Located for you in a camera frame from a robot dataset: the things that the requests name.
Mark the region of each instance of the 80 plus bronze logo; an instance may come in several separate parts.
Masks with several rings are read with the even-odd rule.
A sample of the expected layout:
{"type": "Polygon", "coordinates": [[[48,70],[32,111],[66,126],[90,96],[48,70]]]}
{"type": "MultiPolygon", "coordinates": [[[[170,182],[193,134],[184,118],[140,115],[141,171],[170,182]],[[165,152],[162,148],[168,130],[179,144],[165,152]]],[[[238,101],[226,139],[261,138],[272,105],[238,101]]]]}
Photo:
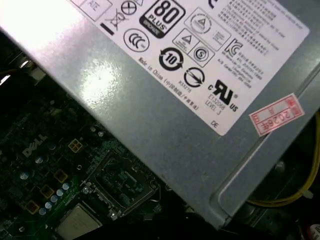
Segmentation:
{"type": "Polygon", "coordinates": [[[158,0],[141,17],[140,24],[162,39],[186,14],[175,0],[158,0]]]}

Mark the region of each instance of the gray metal casing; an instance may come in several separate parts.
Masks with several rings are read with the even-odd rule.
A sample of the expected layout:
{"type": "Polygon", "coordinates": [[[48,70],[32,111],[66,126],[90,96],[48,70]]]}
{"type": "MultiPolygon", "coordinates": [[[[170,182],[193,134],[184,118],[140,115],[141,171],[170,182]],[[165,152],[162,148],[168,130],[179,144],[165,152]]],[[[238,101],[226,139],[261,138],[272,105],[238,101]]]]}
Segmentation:
{"type": "Polygon", "coordinates": [[[0,28],[218,229],[320,105],[320,2],[279,2],[310,34],[225,136],[210,129],[66,0],[0,0],[0,28]],[[249,114],[290,93],[299,97],[305,116],[259,138],[249,114]]]}

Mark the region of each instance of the ccc mark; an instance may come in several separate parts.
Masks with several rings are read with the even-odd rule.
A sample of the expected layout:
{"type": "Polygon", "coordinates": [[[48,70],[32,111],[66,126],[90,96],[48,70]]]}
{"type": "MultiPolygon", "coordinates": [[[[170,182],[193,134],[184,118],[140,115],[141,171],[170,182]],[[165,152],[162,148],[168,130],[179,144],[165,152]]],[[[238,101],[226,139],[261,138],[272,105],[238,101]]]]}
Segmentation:
{"type": "Polygon", "coordinates": [[[145,52],[149,46],[150,41],[148,36],[141,30],[131,28],[123,35],[125,45],[134,52],[145,52]]]}

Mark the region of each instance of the chip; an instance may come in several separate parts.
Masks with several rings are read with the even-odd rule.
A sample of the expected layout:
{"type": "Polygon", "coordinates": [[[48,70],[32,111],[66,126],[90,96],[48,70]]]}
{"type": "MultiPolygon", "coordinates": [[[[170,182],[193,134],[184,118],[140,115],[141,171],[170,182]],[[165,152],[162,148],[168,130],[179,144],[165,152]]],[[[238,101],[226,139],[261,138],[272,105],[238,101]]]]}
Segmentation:
{"type": "Polygon", "coordinates": [[[47,184],[45,184],[41,189],[40,193],[46,198],[49,199],[55,191],[47,184]]]}
{"type": "Polygon", "coordinates": [[[72,142],[70,142],[70,144],[68,145],[68,147],[72,150],[72,152],[77,153],[79,152],[83,145],[81,144],[81,142],[79,142],[76,138],[72,140],[72,142]]]}
{"type": "Polygon", "coordinates": [[[61,169],[58,169],[53,175],[55,179],[59,181],[59,183],[64,183],[67,180],[68,175],[61,169]]]}
{"type": "Polygon", "coordinates": [[[40,209],[39,205],[36,204],[33,200],[30,200],[24,207],[29,213],[34,215],[40,209]]]}
{"type": "Polygon", "coordinates": [[[73,240],[101,226],[101,222],[79,203],[64,216],[56,232],[64,240],[73,240]]]}

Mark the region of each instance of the red sticker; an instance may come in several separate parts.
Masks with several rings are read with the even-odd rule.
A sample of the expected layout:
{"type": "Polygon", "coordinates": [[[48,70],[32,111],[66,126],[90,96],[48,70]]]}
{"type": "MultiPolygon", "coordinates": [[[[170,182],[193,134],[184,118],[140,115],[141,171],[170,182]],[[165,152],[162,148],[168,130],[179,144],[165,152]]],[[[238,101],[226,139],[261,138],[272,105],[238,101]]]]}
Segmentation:
{"type": "Polygon", "coordinates": [[[305,112],[297,97],[290,94],[249,116],[259,136],[264,136],[303,115],[305,112]]]}

